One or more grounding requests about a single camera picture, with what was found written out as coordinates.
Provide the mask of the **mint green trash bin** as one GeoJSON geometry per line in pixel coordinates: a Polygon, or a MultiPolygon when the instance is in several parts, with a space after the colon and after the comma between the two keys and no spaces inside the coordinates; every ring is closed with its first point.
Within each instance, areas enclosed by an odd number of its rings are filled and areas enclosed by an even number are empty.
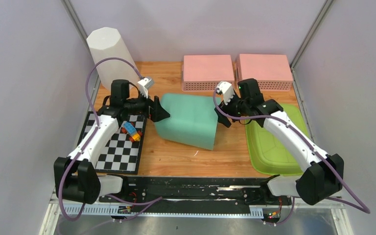
{"type": "Polygon", "coordinates": [[[211,96],[166,93],[161,105],[170,113],[154,123],[161,138],[213,150],[218,116],[211,96]]]}

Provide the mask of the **pink perforated plastic basket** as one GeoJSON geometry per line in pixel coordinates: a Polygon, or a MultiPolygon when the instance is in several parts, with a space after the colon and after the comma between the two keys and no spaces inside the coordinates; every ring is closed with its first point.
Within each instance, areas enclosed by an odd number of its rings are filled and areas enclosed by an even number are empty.
{"type": "Polygon", "coordinates": [[[235,83],[230,55],[185,55],[182,65],[184,92],[213,91],[220,81],[235,83]]]}

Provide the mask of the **large lime green tub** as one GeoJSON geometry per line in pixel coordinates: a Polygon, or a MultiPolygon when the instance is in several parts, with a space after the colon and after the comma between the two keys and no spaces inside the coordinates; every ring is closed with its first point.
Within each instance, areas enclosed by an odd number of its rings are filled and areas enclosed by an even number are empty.
{"type": "Polygon", "coordinates": [[[303,172],[285,146],[269,131],[252,121],[245,125],[246,142],[251,165],[267,175],[301,175],[303,172]]]}

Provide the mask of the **white translucent bin liner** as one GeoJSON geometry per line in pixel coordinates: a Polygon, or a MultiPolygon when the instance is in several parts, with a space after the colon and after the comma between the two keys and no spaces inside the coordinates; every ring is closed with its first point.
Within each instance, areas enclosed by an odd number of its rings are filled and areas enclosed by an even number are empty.
{"type": "Polygon", "coordinates": [[[87,44],[95,63],[115,57],[132,64],[130,66],[123,61],[112,59],[98,65],[96,69],[104,88],[110,91],[111,84],[116,79],[125,79],[133,84],[139,81],[139,76],[134,70],[136,64],[117,29],[110,27],[96,29],[87,37],[87,44]]]}

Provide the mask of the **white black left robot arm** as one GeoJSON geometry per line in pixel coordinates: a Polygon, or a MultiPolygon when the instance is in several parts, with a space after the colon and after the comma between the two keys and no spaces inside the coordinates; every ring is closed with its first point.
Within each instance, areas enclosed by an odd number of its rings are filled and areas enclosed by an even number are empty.
{"type": "Polygon", "coordinates": [[[131,143],[141,141],[143,134],[129,121],[130,116],[143,116],[153,122],[170,117],[160,104],[157,96],[150,99],[149,88],[154,84],[151,78],[144,77],[134,86],[138,97],[130,98],[128,80],[118,79],[111,84],[109,104],[95,114],[95,122],[81,143],[67,156],[54,162],[56,194],[59,202],[64,199],[84,204],[92,204],[99,197],[111,194],[118,202],[130,197],[130,188],[123,176],[98,176],[95,170],[99,155],[111,137],[120,131],[128,135],[131,143]]]}

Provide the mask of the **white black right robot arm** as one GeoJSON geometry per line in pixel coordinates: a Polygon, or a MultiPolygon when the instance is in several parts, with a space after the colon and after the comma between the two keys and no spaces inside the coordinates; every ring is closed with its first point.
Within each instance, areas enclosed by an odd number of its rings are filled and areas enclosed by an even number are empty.
{"type": "Polygon", "coordinates": [[[293,196],[315,205],[343,188],[344,161],[338,154],[319,148],[277,101],[265,100],[255,79],[240,81],[238,89],[239,94],[230,82],[217,84],[213,94],[223,98],[215,104],[218,122],[230,127],[232,121],[255,121],[283,144],[303,172],[300,177],[275,175],[266,179],[260,190],[262,202],[270,205],[280,196],[293,196]]]}

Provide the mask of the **blue yellow toy car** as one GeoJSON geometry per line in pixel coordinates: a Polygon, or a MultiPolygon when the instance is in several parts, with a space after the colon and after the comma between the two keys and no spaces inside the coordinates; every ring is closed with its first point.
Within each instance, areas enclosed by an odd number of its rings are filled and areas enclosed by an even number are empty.
{"type": "Polygon", "coordinates": [[[131,122],[124,121],[120,131],[127,134],[131,142],[141,141],[142,132],[138,131],[131,122]]]}

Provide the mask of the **black white checkerboard mat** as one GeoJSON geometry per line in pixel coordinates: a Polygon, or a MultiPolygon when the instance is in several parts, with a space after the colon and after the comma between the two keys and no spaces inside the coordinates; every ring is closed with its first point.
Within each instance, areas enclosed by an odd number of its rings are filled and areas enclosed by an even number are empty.
{"type": "MultiPolygon", "coordinates": [[[[141,141],[131,142],[127,134],[118,130],[101,150],[94,166],[96,172],[108,174],[138,173],[147,119],[145,119],[144,116],[131,115],[128,121],[131,122],[138,131],[142,132],[141,141]]],[[[94,122],[94,114],[88,111],[77,144],[79,144],[90,131],[94,122]]]]}

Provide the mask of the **left aluminium frame post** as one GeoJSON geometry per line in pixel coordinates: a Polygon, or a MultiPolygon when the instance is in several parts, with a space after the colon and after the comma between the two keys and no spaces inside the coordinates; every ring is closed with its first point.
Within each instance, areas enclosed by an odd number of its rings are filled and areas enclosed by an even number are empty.
{"type": "Polygon", "coordinates": [[[87,43],[88,34],[74,8],[74,5],[72,4],[71,0],[60,0],[60,2],[63,5],[68,17],[70,18],[70,21],[72,22],[76,32],[78,33],[79,38],[83,42],[83,45],[86,48],[86,51],[87,51],[88,57],[90,58],[92,66],[94,66],[95,62],[93,60],[93,57],[91,56],[90,48],[87,43]]]}

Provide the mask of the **aluminium frame post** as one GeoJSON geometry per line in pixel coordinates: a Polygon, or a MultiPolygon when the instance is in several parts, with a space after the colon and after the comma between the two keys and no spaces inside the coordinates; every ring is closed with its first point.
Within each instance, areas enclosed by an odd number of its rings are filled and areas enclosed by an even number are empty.
{"type": "Polygon", "coordinates": [[[74,8],[74,5],[72,4],[71,0],[60,0],[60,2],[63,5],[68,17],[70,18],[70,21],[72,22],[76,32],[78,33],[79,38],[83,42],[83,45],[86,48],[86,51],[87,51],[88,57],[90,58],[92,66],[94,66],[95,62],[93,60],[93,57],[91,56],[90,48],[87,43],[88,34],[74,8]]]}
{"type": "Polygon", "coordinates": [[[335,0],[325,0],[320,11],[318,12],[317,16],[315,17],[315,20],[313,21],[312,25],[310,26],[304,40],[302,41],[298,51],[296,52],[296,55],[294,56],[292,62],[290,63],[290,68],[293,71],[301,57],[303,56],[304,52],[306,51],[306,48],[309,46],[312,38],[315,36],[317,30],[321,26],[323,20],[327,16],[328,12],[330,11],[330,8],[334,4],[335,0]]]}

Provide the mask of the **right aluminium frame post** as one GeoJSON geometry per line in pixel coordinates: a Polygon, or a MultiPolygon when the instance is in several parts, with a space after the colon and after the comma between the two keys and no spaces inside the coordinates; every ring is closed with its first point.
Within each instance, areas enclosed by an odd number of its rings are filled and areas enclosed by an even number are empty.
{"type": "Polygon", "coordinates": [[[301,57],[303,56],[304,52],[306,51],[306,48],[309,46],[312,38],[315,36],[317,30],[321,26],[323,20],[327,16],[328,12],[330,11],[330,8],[334,4],[335,0],[325,0],[320,11],[318,12],[317,16],[315,17],[315,20],[313,21],[312,25],[310,26],[304,40],[302,41],[298,51],[296,52],[296,55],[294,56],[292,62],[290,63],[290,68],[293,71],[301,57]]]}

